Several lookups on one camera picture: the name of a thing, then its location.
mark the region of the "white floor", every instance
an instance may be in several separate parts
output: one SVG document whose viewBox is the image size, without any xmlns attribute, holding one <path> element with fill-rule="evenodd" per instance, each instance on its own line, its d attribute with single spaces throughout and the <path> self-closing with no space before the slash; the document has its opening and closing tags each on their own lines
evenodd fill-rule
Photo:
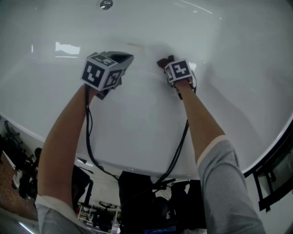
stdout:
<svg viewBox="0 0 293 234">
<path fill-rule="evenodd" d="M 3 120 L 0 121 L 0 133 L 3 133 Z M 26 143 L 26 147 L 31 152 L 34 151 L 36 147 L 42 147 L 42 143 L 28 136 L 27 134 L 21 132 L 21 137 L 23 142 Z M 97 167 L 92 166 L 92 162 L 83 164 L 81 161 L 76 160 L 76 165 L 81 166 L 85 169 L 91 170 L 94 174 L 89 174 L 94 182 L 92 196 L 90 202 L 92 204 L 97 203 L 97 201 L 104 201 L 112 204 L 119 205 L 119 188 L 118 183 L 109 175 L 101 172 Z M 107 170 L 113 174 L 119 175 L 121 170 L 105 167 Z M 290 192 L 280 201 L 271 206 L 271 211 L 269 212 L 259 212 L 258 207 L 258 194 L 253 176 L 246 178 L 248 194 L 252 200 L 255 210 L 259 214 L 261 220 L 266 229 L 267 234 L 288 234 L 288 229 L 293 229 L 293 194 Z"/>
</svg>

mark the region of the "white surface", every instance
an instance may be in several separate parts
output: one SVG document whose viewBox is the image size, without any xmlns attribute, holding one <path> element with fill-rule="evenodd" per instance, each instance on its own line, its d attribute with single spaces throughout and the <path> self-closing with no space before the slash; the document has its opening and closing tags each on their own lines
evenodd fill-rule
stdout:
<svg viewBox="0 0 293 234">
<path fill-rule="evenodd" d="M 86 56 L 135 59 L 123 85 L 91 104 L 95 157 L 163 173 L 186 116 L 156 61 L 196 64 L 198 96 L 231 139 L 243 171 L 282 136 L 293 113 L 293 10 L 285 0 L 0 2 L 0 115 L 40 141 L 82 84 Z M 86 158 L 84 131 L 78 155 Z M 172 176 L 197 177 L 188 134 Z"/>
</svg>

